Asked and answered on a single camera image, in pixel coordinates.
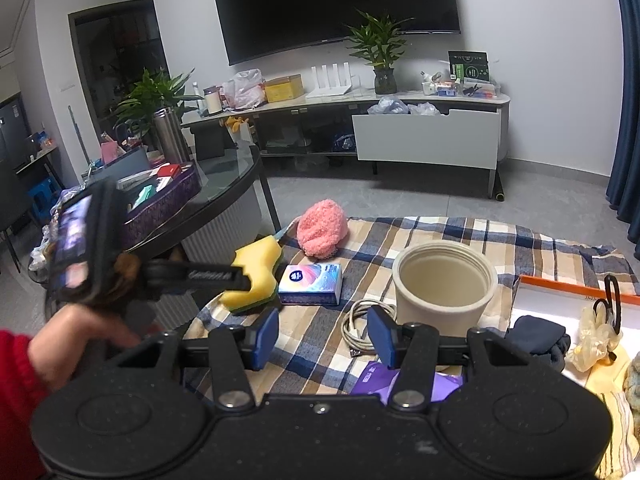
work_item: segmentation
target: purple tin box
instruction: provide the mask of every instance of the purple tin box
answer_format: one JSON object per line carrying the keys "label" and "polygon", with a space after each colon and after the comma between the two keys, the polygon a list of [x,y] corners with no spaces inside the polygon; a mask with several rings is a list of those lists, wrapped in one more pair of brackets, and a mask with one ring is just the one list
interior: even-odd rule
{"label": "purple tin box", "polygon": [[125,248],[135,247],[153,231],[177,214],[195,197],[202,185],[193,163],[182,165],[182,171],[164,189],[130,211],[125,222]]}

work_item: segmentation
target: white ceramic pot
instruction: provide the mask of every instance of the white ceramic pot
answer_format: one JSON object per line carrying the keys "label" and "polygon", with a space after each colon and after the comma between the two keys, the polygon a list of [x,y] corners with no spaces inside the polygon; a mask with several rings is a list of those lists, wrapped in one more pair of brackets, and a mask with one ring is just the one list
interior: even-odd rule
{"label": "white ceramic pot", "polygon": [[392,274],[398,323],[426,323],[442,335],[466,336],[498,287],[498,274],[484,254],[449,240],[407,247]]}

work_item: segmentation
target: yellow plastic bag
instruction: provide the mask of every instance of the yellow plastic bag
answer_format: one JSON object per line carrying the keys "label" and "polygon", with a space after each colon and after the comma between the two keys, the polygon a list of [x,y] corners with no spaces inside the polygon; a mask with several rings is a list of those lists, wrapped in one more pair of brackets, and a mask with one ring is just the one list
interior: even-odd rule
{"label": "yellow plastic bag", "polygon": [[579,372],[586,372],[600,359],[613,352],[620,340],[622,331],[616,334],[607,323],[607,313],[603,304],[593,308],[586,306],[580,314],[578,324],[578,343],[566,354],[566,361],[574,365]]}

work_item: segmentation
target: yellow box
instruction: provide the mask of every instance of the yellow box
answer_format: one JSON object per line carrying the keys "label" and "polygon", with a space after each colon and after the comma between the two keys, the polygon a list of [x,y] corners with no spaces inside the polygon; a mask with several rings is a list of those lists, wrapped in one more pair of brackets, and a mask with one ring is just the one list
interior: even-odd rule
{"label": "yellow box", "polygon": [[302,86],[302,76],[296,74],[271,79],[264,84],[264,92],[267,94],[267,101],[270,103],[300,97],[305,93],[305,89]]}

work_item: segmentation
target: stuffed toy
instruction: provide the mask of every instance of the stuffed toy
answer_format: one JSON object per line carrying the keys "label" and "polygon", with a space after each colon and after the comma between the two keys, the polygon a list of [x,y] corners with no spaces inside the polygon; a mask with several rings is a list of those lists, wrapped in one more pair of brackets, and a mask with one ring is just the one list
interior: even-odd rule
{"label": "stuffed toy", "polygon": [[306,256],[325,260],[349,231],[344,211],[333,200],[311,206],[298,221],[298,244]]}

